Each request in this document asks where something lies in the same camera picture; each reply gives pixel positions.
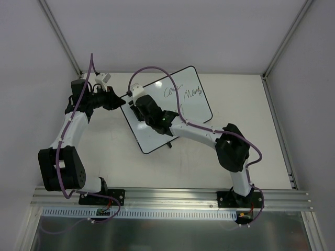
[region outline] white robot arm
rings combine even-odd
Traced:
[[[215,129],[206,124],[194,121],[185,123],[176,112],[163,111],[139,84],[134,84],[131,90],[133,100],[130,102],[130,108],[138,120],[145,121],[159,134],[180,136],[210,146],[216,151],[221,166],[230,171],[234,194],[244,198],[251,195],[253,189],[248,182],[245,170],[249,157],[250,146],[248,144],[235,136],[215,133]],[[224,130],[243,137],[233,124],[228,124]]]
[[[61,191],[60,182],[55,168],[55,156],[61,140],[60,146],[60,172],[65,189],[76,189],[83,192],[97,193],[106,190],[107,185],[102,177],[86,175],[85,168],[78,156],[76,148],[80,137],[90,122],[93,110],[103,107],[106,110],[114,110],[125,104],[110,86],[101,85],[97,92],[90,91],[86,86],[84,95],[78,106],[78,110],[71,119],[74,107],[83,90],[85,80],[78,79],[71,82],[72,96],[65,110],[65,119],[57,139],[48,149],[40,150],[38,161],[42,173],[44,187],[47,191]],[[71,122],[62,137],[64,128]]]

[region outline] white cable tray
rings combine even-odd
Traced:
[[[70,218],[106,218],[96,216],[98,208],[44,207],[42,216]],[[114,214],[117,210],[108,210]],[[165,219],[165,220],[220,220],[235,221],[236,211],[225,210],[155,210],[155,209],[121,209],[115,218],[119,219]]]

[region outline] black mounting plate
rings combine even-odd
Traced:
[[[120,202],[120,205],[123,206],[125,204],[125,195],[126,191],[123,189],[109,189],[107,192],[107,196],[111,196],[117,199]],[[86,205],[86,206],[105,206],[108,204],[108,199],[101,198],[92,195],[80,195],[79,197],[79,205]],[[111,206],[117,206],[117,203],[112,200]]]
[[[216,192],[218,208],[240,208],[239,205],[235,202],[231,192],[229,191],[218,191]],[[254,208],[261,208],[263,201],[260,192],[254,191],[251,195],[251,202],[253,203]]]

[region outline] white table surface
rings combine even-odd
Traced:
[[[131,75],[111,73],[108,85],[122,96]],[[94,76],[90,77],[91,84],[95,84]],[[142,73],[133,83],[144,85],[162,77],[164,74]],[[214,115],[208,124],[236,124],[263,153],[263,160],[250,167],[251,181],[262,189],[291,189],[260,76],[200,74],[199,78]],[[216,152],[198,142],[179,138],[172,142],[171,149],[163,146],[143,154],[120,109],[94,110],[78,153],[86,173],[104,177],[111,187],[232,186],[230,174],[218,163]],[[249,161],[257,157],[250,150]]]

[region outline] black marker writing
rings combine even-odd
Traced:
[[[198,88],[196,89],[193,89],[193,90],[186,90],[185,94],[184,94],[184,101],[185,101],[185,98],[192,98],[194,97],[196,94],[199,94],[200,97],[203,96],[203,91],[200,90],[200,87],[198,86]]]
[[[180,87],[182,87],[183,84],[181,84],[180,86],[177,86],[177,90],[180,89]],[[170,88],[165,88],[164,90],[164,97],[167,98],[170,95],[172,95],[175,92],[174,87],[170,87]]]

